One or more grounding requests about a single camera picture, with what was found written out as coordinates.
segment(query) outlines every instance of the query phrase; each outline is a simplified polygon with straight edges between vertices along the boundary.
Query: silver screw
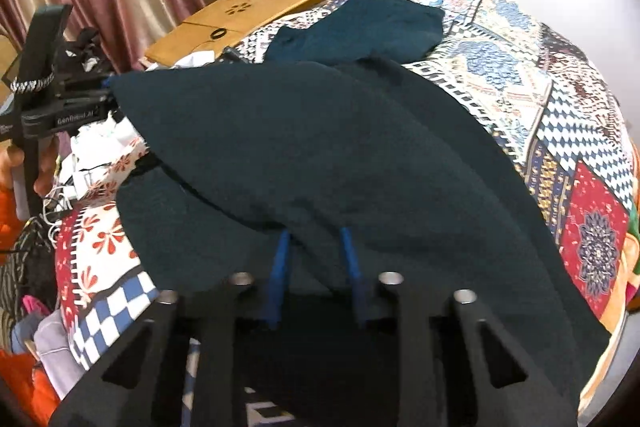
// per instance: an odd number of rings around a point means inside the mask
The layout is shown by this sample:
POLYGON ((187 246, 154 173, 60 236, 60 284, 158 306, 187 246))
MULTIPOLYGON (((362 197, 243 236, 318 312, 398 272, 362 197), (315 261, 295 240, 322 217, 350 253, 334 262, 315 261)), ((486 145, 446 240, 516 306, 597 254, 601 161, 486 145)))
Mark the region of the silver screw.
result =
POLYGON ((236 286, 249 286, 254 283, 254 276, 249 272, 236 272, 229 277, 229 282, 236 286))
POLYGON ((472 290, 456 290, 453 292, 453 298, 460 304, 471 304, 478 296, 472 290))
POLYGON ((386 286, 394 286, 402 284, 404 277, 402 277, 402 274, 398 272, 382 272, 378 275, 378 280, 386 286))
POLYGON ((162 290, 158 296, 158 302, 161 304, 175 304, 178 301, 178 292, 173 290, 162 290))

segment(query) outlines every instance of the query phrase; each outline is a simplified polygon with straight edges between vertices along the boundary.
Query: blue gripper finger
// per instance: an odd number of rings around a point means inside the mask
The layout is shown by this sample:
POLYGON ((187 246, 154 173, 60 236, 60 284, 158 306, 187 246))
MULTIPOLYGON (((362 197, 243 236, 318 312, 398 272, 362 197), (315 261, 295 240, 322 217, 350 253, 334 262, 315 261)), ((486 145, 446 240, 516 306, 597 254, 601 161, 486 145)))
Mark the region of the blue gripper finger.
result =
POLYGON ((290 238, 291 235, 288 230, 283 230, 280 234, 278 249, 273 258, 273 266, 269 275, 264 317, 272 330, 278 327, 282 317, 282 302, 284 301, 284 292, 288 284, 290 238))
POLYGON ((340 239, 342 240, 342 253, 349 272, 353 314, 358 325, 363 327, 366 323, 366 293, 362 273, 358 266, 358 256, 351 240, 351 231, 347 227, 340 229, 340 239))

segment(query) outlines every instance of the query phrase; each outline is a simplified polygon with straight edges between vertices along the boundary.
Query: blue and white diamond pattern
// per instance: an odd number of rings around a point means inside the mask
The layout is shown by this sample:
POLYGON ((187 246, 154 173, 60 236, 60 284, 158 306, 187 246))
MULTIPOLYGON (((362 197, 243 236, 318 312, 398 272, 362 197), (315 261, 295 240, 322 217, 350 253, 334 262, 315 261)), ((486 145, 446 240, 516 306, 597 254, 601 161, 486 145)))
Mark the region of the blue and white diamond pattern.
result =
POLYGON ((536 134, 569 175, 573 176, 576 163, 582 158, 631 211, 633 174, 622 147, 602 135, 596 122, 583 115, 558 82, 554 82, 536 134))
POLYGON ((108 297, 94 300, 92 309, 70 332, 69 346, 76 362, 85 369, 94 365, 157 296, 151 277, 143 271, 108 297))

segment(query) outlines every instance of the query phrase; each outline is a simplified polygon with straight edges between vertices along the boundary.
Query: red fabric patch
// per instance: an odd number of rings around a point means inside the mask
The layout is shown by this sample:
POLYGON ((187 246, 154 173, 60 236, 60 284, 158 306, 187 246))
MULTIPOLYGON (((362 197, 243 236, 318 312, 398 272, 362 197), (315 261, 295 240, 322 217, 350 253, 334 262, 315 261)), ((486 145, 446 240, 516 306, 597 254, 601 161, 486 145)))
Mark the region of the red fabric patch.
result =
POLYGON ((76 208, 70 216, 62 220, 60 233, 56 241, 56 282, 60 291, 62 319, 67 331, 75 323, 78 307, 74 303, 74 284, 72 283, 71 260, 73 259, 73 238, 80 209, 76 208))
POLYGON ((582 163, 560 240, 564 267, 597 318, 609 302, 628 214, 609 189, 582 163))

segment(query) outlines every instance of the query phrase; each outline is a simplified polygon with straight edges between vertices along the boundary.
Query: patterned bedspread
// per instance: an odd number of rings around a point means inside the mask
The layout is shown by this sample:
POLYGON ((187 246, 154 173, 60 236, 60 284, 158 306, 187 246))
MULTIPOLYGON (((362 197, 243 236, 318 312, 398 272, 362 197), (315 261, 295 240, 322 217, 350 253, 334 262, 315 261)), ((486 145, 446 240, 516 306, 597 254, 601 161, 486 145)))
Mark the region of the patterned bedspread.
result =
MULTIPOLYGON (((283 25, 307 28, 345 1, 328 0, 277 20, 239 49, 261 62, 283 25)), ((613 332, 640 284, 638 154, 600 73, 580 49, 509 0, 412 1, 445 11, 446 37, 424 60, 405 67, 446 90, 494 137, 537 201, 568 274, 613 332)), ((141 147, 133 144, 129 155, 114 161, 58 237, 70 345, 85 368, 157 294, 110 201, 141 147)), ((614 349, 612 342, 585 388, 585 404, 614 349)), ((185 423, 190 399, 187 389, 185 423)), ((259 408, 250 409, 254 425, 259 408)))

